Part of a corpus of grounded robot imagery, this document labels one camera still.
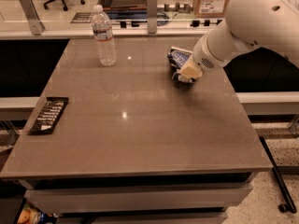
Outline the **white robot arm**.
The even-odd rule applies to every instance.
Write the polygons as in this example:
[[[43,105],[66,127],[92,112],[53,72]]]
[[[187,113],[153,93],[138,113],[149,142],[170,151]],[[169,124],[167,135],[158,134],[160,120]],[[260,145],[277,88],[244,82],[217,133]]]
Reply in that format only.
[[[174,77],[193,83],[205,71],[257,48],[299,66],[299,0],[230,0],[223,21],[198,40]]]

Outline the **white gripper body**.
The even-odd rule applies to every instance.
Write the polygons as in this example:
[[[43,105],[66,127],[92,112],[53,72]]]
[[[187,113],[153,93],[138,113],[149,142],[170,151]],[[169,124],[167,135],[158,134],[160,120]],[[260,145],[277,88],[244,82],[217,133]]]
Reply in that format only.
[[[218,59],[208,48],[207,34],[203,35],[195,44],[192,58],[203,70],[212,71],[222,68],[229,63],[229,60]]]

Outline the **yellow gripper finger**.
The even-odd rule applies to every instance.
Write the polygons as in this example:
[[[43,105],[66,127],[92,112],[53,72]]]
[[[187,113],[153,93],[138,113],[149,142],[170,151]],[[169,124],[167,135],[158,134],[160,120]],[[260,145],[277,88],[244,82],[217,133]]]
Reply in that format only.
[[[203,75],[201,67],[190,57],[185,64],[178,71],[182,76],[186,78],[197,79]]]

